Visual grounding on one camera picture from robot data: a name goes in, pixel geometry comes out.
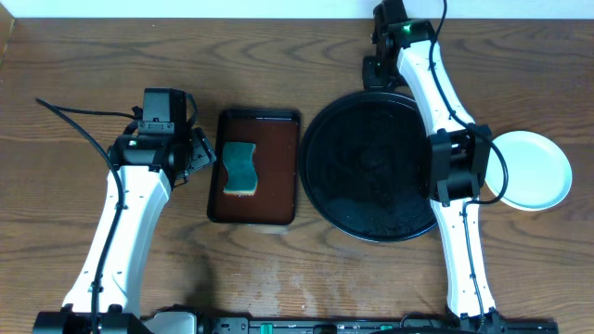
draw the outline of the table surface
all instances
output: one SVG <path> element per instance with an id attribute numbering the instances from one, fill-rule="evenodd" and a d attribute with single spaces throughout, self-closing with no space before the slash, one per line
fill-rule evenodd
<path id="1" fill-rule="evenodd" d="M 215 139 L 230 107 L 298 109 L 302 135 L 335 99 L 362 89 L 371 20 L 20 19 L 0 69 L 0 332 L 31 332 L 79 275 L 106 191 L 103 160 L 38 106 L 126 111 L 143 90 L 191 92 Z M 573 167 L 560 205 L 481 209 L 498 310 L 594 331 L 594 22 L 450 20 L 444 62 L 467 110 L 494 134 L 552 139 Z M 106 148 L 126 121 L 75 116 Z M 156 228 L 142 313 L 173 303 L 253 316 L 394 317 L 445 312 L 439 231 L 394 244 L 325 222 L 299 185 L 284 234 L 206 217 L 211 170 L 176 189 Z"/>

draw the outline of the round black plate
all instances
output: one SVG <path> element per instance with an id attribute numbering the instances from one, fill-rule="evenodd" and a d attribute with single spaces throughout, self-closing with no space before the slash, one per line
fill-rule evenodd
<path id="1" fill-rule="evenodd" d="M 412 98 L 345 96 L 307 128 L 299 167 L 307 197 L 343 232 L 370 241 L 414 238 L 436 225 L 419 193 L 425 128 Z"/>

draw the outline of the black bracket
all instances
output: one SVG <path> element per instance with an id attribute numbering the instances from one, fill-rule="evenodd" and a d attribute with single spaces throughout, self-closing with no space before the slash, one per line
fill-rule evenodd
<path id="1" fill-rule="evenodd" d="M 192 116 L 187 119 L 187 102 Z M 144 109 L 134 107 L 132 121 L 110 147 L 108 155 L 116 168 L 146 165 L 153 172 L 163 170 L 170 185 L 216 161 L 213 148 L 200 128 L 194 97 L 172 88 L 145 89 Z"/>
<path id="2" fill-rule="evenodd" d="M 384 0 L 373 9 L 373 18 L 376 55 L 363 58 L 363 86 L 394 90 L 407 85 L 396 68 L 398 53 L 412 43 L 433 39 L 433 26 L 426 19 L 409 20 L 402 0 Z"/>
<path id="3" fill-rule="evenodd" d="M 102 333 L 150 334 L 151 332 L 133 314 L 107 312 L 99 315 Z M 32 333 L 87 334 L 91 332 L 91 315 L 69 311 L 40 312 L 35 319 Z"/>
<path id="4" fill-rule="evenodd" d="M 448 317 L 452 321 L 452 326 L 465 333 L 485 333 L 485 334 L 528 334 L 528 333 L 559 333 L 559 328 L 552 321 L 533 319 L 510 321 L 503 318 L 494 308 L 489 308 L 489 312 L 484 314 L 484 320 L 479 315 L 469 317 L 468 314 L 462 314 L 460 317 L 447 310 Z"/>
<path id="5" fill-rule="evenodd" d="M 474 130 L 491 139 L 487 125 Z M 469 130 L 447 132 L 440 129 L 430 135 L 422 161 L 421 194 L 449 206 L 451 200 L 475 198 L 484 184 L 490 147 Z"/>

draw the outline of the green sponge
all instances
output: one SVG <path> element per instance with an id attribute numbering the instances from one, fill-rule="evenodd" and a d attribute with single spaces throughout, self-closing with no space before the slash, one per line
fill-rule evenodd
<path id="1" fill-rule="evenodd" d="M 252 155 L 256 145 L 228 142 L 223 147 L 223 164 L 229 174 L 223 192 L 230 195 L 253 195 L 258 186 L 258 175 L 253 169 Z"/>

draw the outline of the rectangular tray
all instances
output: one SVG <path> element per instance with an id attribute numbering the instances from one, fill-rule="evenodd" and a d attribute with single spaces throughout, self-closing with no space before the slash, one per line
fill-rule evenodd
<path id="1" fill-rule="evenodd" d="M 298 111 L 229 109 L 219 116 L 208 218 L 215 223 L 288 225 L 295 217 L 301 118 Z M 253 165 L 258 186 L 253 196 L 223 192 L 226 142 L 256 144 Z"/>

